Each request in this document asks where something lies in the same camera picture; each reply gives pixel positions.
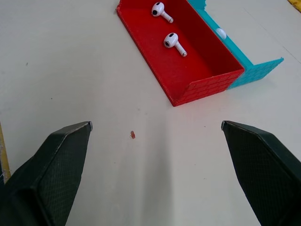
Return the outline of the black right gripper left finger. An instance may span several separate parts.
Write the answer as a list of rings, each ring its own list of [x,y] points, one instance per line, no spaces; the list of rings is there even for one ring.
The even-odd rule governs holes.
[[[0,192],[2,226],[64,226],[73,206],[93,129],[90,121],[51,133]]]

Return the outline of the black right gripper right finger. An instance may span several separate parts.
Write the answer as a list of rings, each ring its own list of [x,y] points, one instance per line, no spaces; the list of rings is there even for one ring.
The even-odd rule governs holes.
[[[262,226],[301,224],[301,163],[273,134],[223,121],[238,182]]]

